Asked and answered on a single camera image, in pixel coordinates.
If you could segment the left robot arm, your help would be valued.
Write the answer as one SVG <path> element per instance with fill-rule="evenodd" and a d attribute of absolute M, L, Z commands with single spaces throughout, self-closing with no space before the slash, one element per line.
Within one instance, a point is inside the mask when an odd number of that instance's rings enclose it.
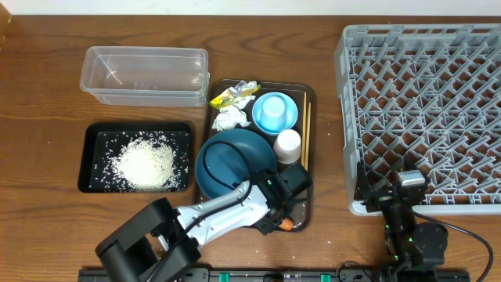
<path fill-rule="evenodd" d="M 241 227 L 267 235 L 312 185 L 301 164 L 282 172 L 253 172 L 235 190 L 192 206 L 166 198 L 145 206 L 96 247 L 112 281 L 174 281 L 201 257 L 201 248 Z"/>

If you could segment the dark blue plate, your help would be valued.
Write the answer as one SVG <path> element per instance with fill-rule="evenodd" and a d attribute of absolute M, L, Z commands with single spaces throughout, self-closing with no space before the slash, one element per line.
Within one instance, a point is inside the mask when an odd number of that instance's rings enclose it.
<path fill-rule="evenodd" d="M 212 136 L 196 158 L 199 188 L 210 199 L 229 193 L 242 183 L 248 170 L 275 169 L 276 156 L 268 142 L 246 129 L 231 129 Z"/>

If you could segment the pile of white rice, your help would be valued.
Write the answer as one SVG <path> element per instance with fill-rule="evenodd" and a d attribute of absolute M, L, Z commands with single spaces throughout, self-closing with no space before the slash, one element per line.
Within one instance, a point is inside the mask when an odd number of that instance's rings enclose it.
<path fill-rule="evenodd" d="M 189 183 L 186 131 L 101 132 L 89 183 L 92 192 L 180 192 Z"/>

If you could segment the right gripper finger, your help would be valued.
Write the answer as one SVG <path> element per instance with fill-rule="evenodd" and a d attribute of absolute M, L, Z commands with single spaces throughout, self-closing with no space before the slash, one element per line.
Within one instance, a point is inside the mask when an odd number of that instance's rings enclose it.
<path fill-rule="evenodd" d="M 361 162 L 357 163 L 357 179 L 354 192 L 355 201 L 365 201 L 371 196 L 369 180 Z"/>
<path fill-rule="evenodd" d="M 416 157 L 413 154 L 405 154 L 403 157 L 403 171 L 418 170 Z"/>

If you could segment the white tissue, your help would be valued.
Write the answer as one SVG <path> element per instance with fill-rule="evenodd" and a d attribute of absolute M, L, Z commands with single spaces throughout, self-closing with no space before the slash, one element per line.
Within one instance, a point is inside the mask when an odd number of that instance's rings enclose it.
<path fill-rule="evenodd" d="M 235 103 L 223 107 L 213 121 L 211 128 L 222 132 L 234 129 L 237 125 L 241 128 L 249 126 L 251 122 L 247 120 L 247 114 L 243 110 L 252 100 L 255 100 L 255 96 L 245 96 L 237 99 Z"/>

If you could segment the yellow foil snack wrapper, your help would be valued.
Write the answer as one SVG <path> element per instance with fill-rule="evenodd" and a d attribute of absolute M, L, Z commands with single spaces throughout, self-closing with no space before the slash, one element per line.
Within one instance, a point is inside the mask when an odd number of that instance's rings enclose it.
<path fill-rule="evenodd" d="M 241 101 L 244 97 L 251 96 L 260 88 L 261 86 L 256 81 L 240 81 L 236 86 L 228 87 L 225 91 L 213 98 L 209 102 L 209 105 L 220 110 Z"/>

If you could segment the orange carrot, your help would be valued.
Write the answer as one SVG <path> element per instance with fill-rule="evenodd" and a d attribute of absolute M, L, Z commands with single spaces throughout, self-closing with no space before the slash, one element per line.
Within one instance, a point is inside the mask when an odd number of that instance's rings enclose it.
<path fill-rule="evenodd" d="M 290 217 L 286 217 L 280 224 L 279 228 L 285 231 L 291 231 L 294 228 L 294 221 Z"/>

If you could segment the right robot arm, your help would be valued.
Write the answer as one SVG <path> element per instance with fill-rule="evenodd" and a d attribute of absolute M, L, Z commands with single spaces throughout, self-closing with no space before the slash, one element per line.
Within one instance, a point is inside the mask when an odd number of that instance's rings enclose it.
<path fill-rule="evenodd" d="M 388 252 L 396 257 L 396 263 L 387 268 L 387 278 L 436 281 L 435 269 L 445 263 L 448 231 L 438 223 L 418 223 L 413 210 L 424 199 L 430 180 L 410 160 L 395 176 L 389 190 L 372 190 L 363 164 L 358 163 L 354 199 L 367 212 L 383 214 Z"/>

